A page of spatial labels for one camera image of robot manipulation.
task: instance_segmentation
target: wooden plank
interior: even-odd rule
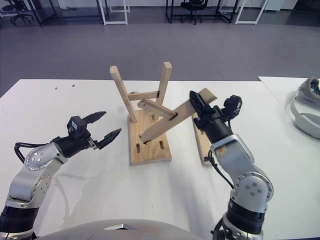
[[[171,153],[165,133],[156,137],[148,145],[143,144],[139,135],[154,125],[152,113],[136,110],[138,122],[129,121],[130,164],[139,165],[159,161],[171,161]]]
[[[146,110],[148,112],[151,112],[153,114],[157,114],[163,118],[166,118],[168,120],[174,118],[177,113],[174,111],[171,111],[169,108],[166,108],[164,106],[160,106],[158,104],[156,104],[154,101],[149,100],[149,99],[142,99],[139,103],[138,103],[138,107]]]
[[[159,96],[155,100],[155,102],[160,106],[162,106],[162,104],[164,103],[164,98],[165,98],[165,94],[168,86],[168,81],[171,76],[171,72],[172,72],[171,63],[169,61],[165,61],[163,63],[162,74],[161,74],[161,79],[160,79],[159,88],[158,88]],[[153,119],[158,119],[158,117],[159,116],[157,114],[153,114]]]
[[[199,94],[207,104],[217,99],[217,97],[206,88],[202,89]],[[178,106],[173,111],[178,113],[174,119],[167,120],[162,118],[156,124],[149,127],[143,134],[141,134],[141,141],[143,143],[147,143],[152,139],[155,139],[196,112],[189,100]]]
[[[122,78],[120,76],[120,73],[118,71],[117,66],[110,67],[110,74],[115,82],[116,87],[119,90],[119,93],[120,93],[121,98],[124,102],[124,105],[125,105],[126,109],[128,110],[130,120],[132,122],[136,123],[137,117],[135,115],[135,110],[134,110],[134,107],[132,106],[131,102],[129,101],[127,90],[125,88],[124,82],[122,81]]]
[[[158,97],[158,91],[147,91],[147,92],[138,92],[138,93],[129,93],[128,98],[130,101],[147,99],[156,99]]]
[[[196,140],[196,145],[198,146],[198,151],[199,151],[199,156],[201,163],[204,165],[211,166],[211,163],[209,161],[205,161],[205,157],[208,156],[208,152],[211,147],[211,143],[207,137],[207,135],[203,132],[200,131],[197,126],[195,125],[193,119],[197,118],[198,114],[194,113],[192,115],[192,124],[194,128],[194,134],[195,134],[195,140]]]

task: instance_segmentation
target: gray floor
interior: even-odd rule
[[[208,19],[168,24],[163,8],[133,8],[129,25],[72,24],[0,29],[0,96],[19,79],[159,80],[162,62],[174,81],[257,81],[258,76],[320,77],[320,28],[234,25]]]

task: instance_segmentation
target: white headset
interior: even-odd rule
[[[319,80],[308,78],[300,85],[290,109],[295,117],[295,125],[305,133],[320,139],[320,88]]]

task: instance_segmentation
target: office chair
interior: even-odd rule
[[[27,17],[31,17],[32,20],[35,20],[34,19],[34,16],[31,15],[31,14],[24,14],[24,13],[21,13],[21,11],[27,9],[25,3],[24,3],[24,0],[6,0],[7,2],[10,3],[10,5],[7,5],[7,6],[4,6],[2,8],[3,11],[5,12],[9,12],[9,11],[16,11],[17,15],[11,17],[10,19],[10,22],[13,24],[13,25],[16,25],[16,20],[18,18],[21,18],[23,21],[28,20],[28,22],[30,23],[30,20],[27,18]]]
[[[194,21],[193,25],[196,25],[197,20],[195,19],[193,12],[197,10],[203,10],[207,7],[207,5],[208,5],[208,0],[189,0],[189,2],[186,2],[186,0],[184,0],[181,3],[181,7],[190,11],[190,14],[188,16],[185,16],[184,18],[190,19],[190,23],[193,20]],[[182,24],[184,23],[184,18],[182,16],[180,17],[180,22]]]

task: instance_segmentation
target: desk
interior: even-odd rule
[[[219,0],[218,5],[216,6],[215,14],[194,14],[194,16],[201,16],[201,17],[220,17],[227,20],[229,23],[232,23],[234,19],[234,15],[238,6],[239,0],[235,0],[234,7],[231,12],[231,16],[227,17],[223,13],[220,12],[220,5],[222,0]],[[172,24],[173,17],[186,17],[189,14],[174,14],[174,0],[171,0],[171,7],[170,7],[170,15],[168,15],[168,7],[169,7],[169,0],[166,0],[165,3],[165,16],[168,19],[168,22]]]
[[[137,86],[148,92],[159,82],[124,84],[128,92]],[[232,129],[274,185],[265,239],[319,237],[319,142],[289,124],[263,82],[170,81],[163,105],[174,109],[190,90],[204,87],[220,106],[232,94],[242,97]],[[105,149],[82,151],[56,173],[35,221],[39,236],[92,221],[132,218],[173,224],[208,240],[227,210],[230,187],[212,167],[201,165],[190,117],[167,132],[171,162],[129,166],[128,113],[111,80],[22,79],[0,98],[0,109],[0,208],[22,167],[14,143],[63,137],[71,116],[97,111],[107,114],[88,126],[94,139],[122,128]]]
[[[95,18],[95,17],[99,17],[100,18],[100,22],[103,24],[103,11],[101,11],[101,1],[102,0],[96,0],[96,5],[97,5],[97,9],[98,9],[98,15],[82,15],[82,16],[58,16],[57,15],[57,11],[55,9],[55,6],[53,5],[52,3],[52,0],[49,0],[49,3],[50,3],[50,6],[51,6],[51,9],[53,11],[53,14],[51,14],[49,17],[46,17],[44,19],[41,19],[40,16],[38,15],[37,13],[37,10],[35,9],[34,5],[33,5],[33,2],[32,0],[27,0],[29,6],[30,6],[30,9],[35,17],[35,20],[36,22],[38,23],[39,26],[42,26],[45,22],[47,22],[48,20],[50,19],[74,19],[74,18]]]

